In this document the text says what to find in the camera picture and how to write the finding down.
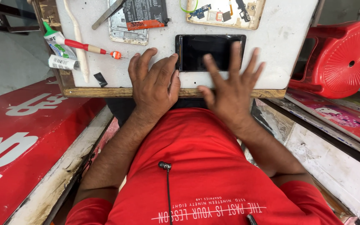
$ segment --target red signboard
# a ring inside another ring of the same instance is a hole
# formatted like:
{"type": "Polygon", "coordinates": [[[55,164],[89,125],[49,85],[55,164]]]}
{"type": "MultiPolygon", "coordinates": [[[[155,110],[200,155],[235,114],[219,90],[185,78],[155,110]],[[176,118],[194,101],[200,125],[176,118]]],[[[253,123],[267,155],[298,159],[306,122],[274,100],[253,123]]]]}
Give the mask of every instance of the red signboard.
{"type": "Polygon", "coordinates": [[[64,98],[50,78],[0,96],[0,224],[104,107],[64,98]]]}

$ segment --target smartphone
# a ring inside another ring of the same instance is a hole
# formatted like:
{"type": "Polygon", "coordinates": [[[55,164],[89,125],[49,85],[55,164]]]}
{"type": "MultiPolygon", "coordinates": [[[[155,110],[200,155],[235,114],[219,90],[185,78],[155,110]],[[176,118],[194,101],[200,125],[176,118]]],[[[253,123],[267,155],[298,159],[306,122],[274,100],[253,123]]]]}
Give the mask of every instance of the smartphone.
{"type": "Polygon", "coordinates": [[[205,54],[212,54],[219,71],[228,71],[230,47],[235,41],[241,42],[241,62],[244,55],[245,35],[176,35],[176,53],[179,58],[176,69],[180,72],[206,71],[203,62],[205,54]]]}

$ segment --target black tape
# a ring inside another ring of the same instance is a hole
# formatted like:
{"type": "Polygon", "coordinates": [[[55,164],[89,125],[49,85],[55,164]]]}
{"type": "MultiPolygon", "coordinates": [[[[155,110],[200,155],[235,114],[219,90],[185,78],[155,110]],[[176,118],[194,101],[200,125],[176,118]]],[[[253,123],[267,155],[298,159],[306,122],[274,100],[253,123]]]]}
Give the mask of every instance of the black tape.
{"type": "Polygon", "coordinates": [[[107,82],[101,73],[94,74],[94,77],[97,79],[102,88],[107,85],[107,82]]]}

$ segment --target metal spudger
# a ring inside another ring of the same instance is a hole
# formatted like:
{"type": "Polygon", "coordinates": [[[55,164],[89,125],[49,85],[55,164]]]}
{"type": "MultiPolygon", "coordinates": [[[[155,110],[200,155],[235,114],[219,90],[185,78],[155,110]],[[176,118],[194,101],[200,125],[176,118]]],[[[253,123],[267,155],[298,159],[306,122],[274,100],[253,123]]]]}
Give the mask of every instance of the metal spudger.
{"type": "Polygon", "coordinates": [[[97,22],[95,22],[91,28],[93,30],[96,30],[108,17],[110,17],[112,15],[113,12],[115,12],[115,10],[117,8],[119,8],[125,0],[116,0],[116,2],[114,2],[107,11],[104,12],[104,14],[97,20],[97,22]]]}

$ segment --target glue tube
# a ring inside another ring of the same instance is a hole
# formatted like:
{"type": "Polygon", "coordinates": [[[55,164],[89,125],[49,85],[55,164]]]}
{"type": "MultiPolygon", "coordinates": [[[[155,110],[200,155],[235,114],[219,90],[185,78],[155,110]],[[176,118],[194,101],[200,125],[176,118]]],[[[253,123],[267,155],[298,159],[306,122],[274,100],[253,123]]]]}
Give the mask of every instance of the glue tube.
{"type": "Polygon", "coordinates": [[[57,36],[60,36],[63,39],[65,38],[63,36],[63,34],[59,31],[51,29],[50,26],[48,25],[48,23],[45,21],[44,21],[44,27],[45,27],[45,29],[47,29],[47,33],[45,33],[44,39],[47,41],[48,45],[52,48],[54,53],[57,56],[60,56],[63,58],[77,60],[77,57],[74,54],[74,52],[72,51],[72,49],[70,49],[68,46],[66,46],[64,44],[56,43],[57,36]]]}

